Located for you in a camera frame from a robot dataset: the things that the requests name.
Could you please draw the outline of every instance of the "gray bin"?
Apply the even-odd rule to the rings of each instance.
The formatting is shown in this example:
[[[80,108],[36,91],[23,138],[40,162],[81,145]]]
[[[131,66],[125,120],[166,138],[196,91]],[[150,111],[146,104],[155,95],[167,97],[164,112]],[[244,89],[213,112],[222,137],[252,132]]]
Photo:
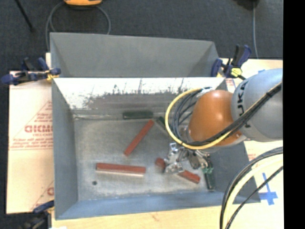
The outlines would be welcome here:
[[[229,182],[248,162],[243,143],[211,154],[214,192],[188,162],[184,168],[201,176],[199,184],[156,167],[172,141],[157,123],[130,156],[123,155],[147,122],[123,120],[124,111],[152,111],[156,119],[181,91],[225,87],[223,78],[208,77],[208,62],[217,57],[212,42],[51,33],[51,55],[52,66],[62,69],[52,83],[56,219],[221,205]],[[97,172],[97,162],[145,166],[146,173]],[[237,201],[254,189],[251,180]]]

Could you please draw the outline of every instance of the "blue cross mark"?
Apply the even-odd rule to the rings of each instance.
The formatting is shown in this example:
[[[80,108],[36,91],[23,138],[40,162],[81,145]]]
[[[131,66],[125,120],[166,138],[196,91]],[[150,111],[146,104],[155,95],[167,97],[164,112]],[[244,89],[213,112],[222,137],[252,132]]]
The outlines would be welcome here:
[[[263,178],[264,178],[265,181],[267,180],[267,177],[266,177],[265,173],[263,173]],[[270,187],[269,187],[268,183],[266,184],[266,187],[267,187],[267,192],[258,193],[259,197],[260,197],[261,200],[266,199],[267,202],[268,202],[268,205],[273,205],[273,204],[275,204],[273,199],[277,198],[276,192],[271,192],[270,191]]]

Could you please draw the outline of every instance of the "dark floor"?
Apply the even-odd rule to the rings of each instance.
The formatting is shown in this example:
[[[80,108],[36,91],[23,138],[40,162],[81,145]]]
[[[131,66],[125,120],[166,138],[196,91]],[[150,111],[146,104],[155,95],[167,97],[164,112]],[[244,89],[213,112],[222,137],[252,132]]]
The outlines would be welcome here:
[[[0,76],[35,61],[47,51],[45,25],[61,0],[20,0],[31,32],[14,0],[0,0]],[[218,55],[232,57],[236,44],[248,45],[251,58],[283,59],[284,0],[104,0],[113,35],[213,41]],[[106,33],[97,9],[61,7],[53,16],[57,31]],[[8,146],[8,89],[0,87],[0,228],[15,229],[32,215],[5,215]]]

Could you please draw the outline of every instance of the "red wooden block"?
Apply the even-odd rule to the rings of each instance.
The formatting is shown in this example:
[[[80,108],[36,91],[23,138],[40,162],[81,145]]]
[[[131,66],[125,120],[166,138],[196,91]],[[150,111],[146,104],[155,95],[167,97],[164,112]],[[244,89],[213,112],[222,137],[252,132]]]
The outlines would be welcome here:
[[[142,130],[138,133],[138,135],[133,139],[133,141],[128,145],[128,147],[125,149],[124,154],[126,156],[130,155],[132,151],[137,147],[139,142],[143,139],[143,137],[148,133],[148,131],[153,126],[154,121],[149,120],[145,126],[142,128]]]
[[[165,169],[165,161],[162,158],[157,158],[155,164],[162,169]]]
[[[118,172],[118,173],[129,173],[129,174],[144,174],[146,172],[145,167],[141,166],[127,166],[127,165],[117,165],[108,163],[97,163],[96,170],[98,171],[108,171],[108,172]]]
[[[189,172],[188,170],[180,172],[180,173],[178,173],[178,175],[193,183],[196,183],[196,184],[198,184],[200,182],[200,176],[198,176],[192,172]]]

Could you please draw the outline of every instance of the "black cord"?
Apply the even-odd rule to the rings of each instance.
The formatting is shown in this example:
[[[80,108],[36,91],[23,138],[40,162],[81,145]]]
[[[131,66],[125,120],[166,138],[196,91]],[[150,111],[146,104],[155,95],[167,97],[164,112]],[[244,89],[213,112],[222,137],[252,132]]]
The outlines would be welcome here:
[[[241,210],[241,208],[246,204],[246,202],[259,190],[261,190],[268,182],[270,182],[277,174],[279,174],[282,170],[284,169],[283,166],[281,166],[280,168],[278,168],[270,177],[268,177],[268,179],[266,179],[257,189],[255,189],[251,195],[245,200],[243,201],[240,206],[236,209],[236,211],[233,213],[233,215],[231,216],[230,220],[228,221],[228,224],[225,226],[225,229],[229,229],[230,226],[233,223],[233,220],[235,219],[235,217],[237,216],[238,212]]]
[[[49,42],[49,27],[51,29],[51,31],[56,32],[54,26],[53,26],[53,14],[63,5],[65,4],[64,1],[59,2],[57,5],[55,5],[55,7],[51,10],[47,22],[46,22],[46,27],[45,27],[45,38],[46,38],[46,46],[47,46],[47,51],[50,50],[50,42]],[[104,16],[106,17],[107,23],[108,23],[108,30],[106,32],[106,34],[108,35],[111,31],[111,20],[108,16],[108,14],[100,7],[100,6],[95,6],[93,8],[97,8],[100,12],[102,12],[104,14]]]
[[[230,132],[230,134],[227,135],[227,137],[233,135],[236,131],[238,131],[240,128],[242,128],[245,123],[253,117],[253,115],[276,93],[278,93],[280,90],[282,89],[282,83],[279,83],[276,87],[270,89],[261,99],[259,99],[252,107],[250,107],[250,109],[244,113],[242,116],[240,116],[237,120],[235,120],[232,124],[230,124],[229,126],[227,126],[224,130],[222,130],[221,132],[215,134],[214,136],[204,140],[204,141],[196,141],[196,142],[189,142],[187,140],[182,140],[181,139],[181,135],[179,133],[179,115],[178,113],[181,112],[183,106],[185,105],[185,103],[191,99],[192,97],[194,97],[196,94],[198,94],[201,90],[195,91],[190,93],[189,95],[187,95],[184,99],[182,99],[181,103],[178,104],[177,108],[174,111],[173,114],[173,120],[172,120],[172,133],[178,138],[180,139],[183,143],[187,144],[187,145],[192,145],[192,146],[203,146],[203,145],[207,145],[217,139],[219,139],[220,137],[222,137],[223,135],[227,134],[228,132]]]
[[[259,162],[263,159],[269,158],[269,157],[273,157],[275,155],[283,154],[283,153],[284,153],[283,147],[278,147],[278,148],[274,148],[270,151],[267,151],[267,152],[259,155],[255,159],[251,160],[235,175],[235,177],[231,180],[230,184],[228,185],[228,187],[224,193],[222,208],[221,208],[221,212],[220,212],[220,220],[219,220],[220,229],[223,228],[222,226],[223,226],[223,220],[224,220],[224,211],[226,209],[227,200],[228,200],[229,196],[231,195],[236,184],[245,176],[246,173],[248,173],[252,169],[252,166],[254,164],[256,164],[257,162]]]

